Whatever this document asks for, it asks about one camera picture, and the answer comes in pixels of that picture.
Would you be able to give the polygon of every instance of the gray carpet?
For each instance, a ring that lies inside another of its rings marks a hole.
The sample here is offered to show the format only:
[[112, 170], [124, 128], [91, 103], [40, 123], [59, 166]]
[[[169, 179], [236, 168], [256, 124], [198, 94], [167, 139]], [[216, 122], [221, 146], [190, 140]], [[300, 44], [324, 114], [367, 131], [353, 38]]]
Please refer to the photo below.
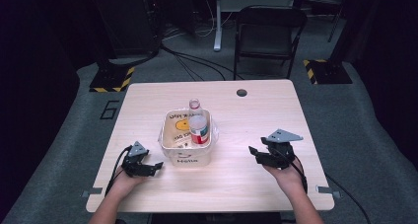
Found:
[[[325, 19], [309, 19], [291, 75], [319, 158], [324, 171], [351, 192], [372, 223], [418, 223], [417, 171], [377, 122], [356, 70], [344, 63], [353, 84], [312, 85], [308, 78], [303, 60], [329, 57], [342, 24], [333, 41], [328, 43], [332, 25]], [[232, 70], [234, 30], [224, 30], [220, 52], [213, 51], [214, 34], [212, 32], [208, 37], [179, 35], [165, 39], [163, 43], [172, 50], [202, 57]], [[222, 80], [213, 69], [184, 62], [205, 81]], [[251, 70], [251, 65], [249, 61], [242, 70]], [[229, 70], [217, 69], [227, 80], [232, 80]], [[87, 199], [80, 195], [93, 185], [115, 124], [115, 119], [100, 117], [108, 101], [118, 101], [111, 105], [120, 109], [125, 96], [125, 92], [89, 93], [97, 70], [97, 65], [93, 64], [78, 71], [81, 85], [77, 99], [48, 153], [3, 223], [87, 223], [90, 219], [92, 214], [85, 208]], [[257, 73], [270, 72], [269, 69], [257, 70], [260, 71]], [[246, 79], [266, 78], [242, 76]], [[136, 66], [131, 79], [131, 83], [173, 81], [193, 79], [171, 54], [162, 50], [154, 59]], [[336, 184], [329, 183], [335, 190], [340, 190], [343, 197], [335, 199], [332, 210], [320, 212], [324, 221], [366, 223], [355, 202]], [[293, 214], [283, 213], [282, 217], [293, 218]], [[129, 224], [146, 224], [152, 215], [120, 213], [119, 218]]]

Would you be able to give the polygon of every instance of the bottle label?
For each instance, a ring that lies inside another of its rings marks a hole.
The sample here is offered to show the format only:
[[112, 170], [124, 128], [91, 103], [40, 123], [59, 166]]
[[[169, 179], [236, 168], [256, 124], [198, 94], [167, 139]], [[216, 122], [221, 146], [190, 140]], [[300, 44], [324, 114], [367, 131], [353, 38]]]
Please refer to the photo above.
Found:
[[200, 129], [193, 129], [190, 127], [191, 141], [195, 144], [203, 144], [208, 140], [208, 126]]

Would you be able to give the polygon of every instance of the person's right hand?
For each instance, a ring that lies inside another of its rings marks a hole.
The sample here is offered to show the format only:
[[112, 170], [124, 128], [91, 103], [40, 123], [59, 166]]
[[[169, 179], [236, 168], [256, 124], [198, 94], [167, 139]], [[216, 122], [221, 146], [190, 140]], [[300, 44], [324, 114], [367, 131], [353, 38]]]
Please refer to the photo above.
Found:
[[[301, 163], [298, 159], [295, 159], [293, 163], [300, 171], [302, 170]], [[288, 168], [283, 170], [264, 165], [263, 168], [276, 179], [277, 184], [286, 195], [289, 195], [294, 191], [305, 192], [304, 186], [302, 185], [301, 175], [293, 166], [290, 165]]]

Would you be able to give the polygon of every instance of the light wood table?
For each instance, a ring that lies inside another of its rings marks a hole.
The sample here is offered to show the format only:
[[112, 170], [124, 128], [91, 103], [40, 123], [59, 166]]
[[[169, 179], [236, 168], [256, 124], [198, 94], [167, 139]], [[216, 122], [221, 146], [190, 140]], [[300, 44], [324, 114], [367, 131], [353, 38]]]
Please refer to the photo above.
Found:
[[[239, 97], [237, 90], [247, 95]], [[200, 100], [219, 128], [212, 161], [205, 167], [175, 167], [165, 157], [158, 137], [168, 111], [188, 107]], [[322, 165], [293, 83], [289, 80], [179, 82], [132, 84], [120, 109], [113, 133], [87, 210], [96, 211], [116, 159], [123, 148], [139, 141], [150, 150], [144, 164], [164, 162], [154, 177], [133, 190], [121, 203], [125, 212], [269, 212], [292, 210], [273, 177], [256, 164], [248, 146], [267, 152], [260, 137], [277, 128], [301, 135], [291, 142], [301, 159], [308, 179], [309, 197], [317, 210], [333, 208], [330, 194], [318, 193], [315, 186], [328, 187]]]

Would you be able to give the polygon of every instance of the black round hole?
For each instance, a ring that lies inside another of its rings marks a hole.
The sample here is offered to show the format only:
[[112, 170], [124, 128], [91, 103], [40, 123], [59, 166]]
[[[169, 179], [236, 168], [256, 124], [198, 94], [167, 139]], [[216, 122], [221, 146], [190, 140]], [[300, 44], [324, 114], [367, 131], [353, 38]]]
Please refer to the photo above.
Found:
[[237, 95], [240, 96], [240, 97], [245, 97], [246, 96], [246, 90], [238, 89], [237, 90]]

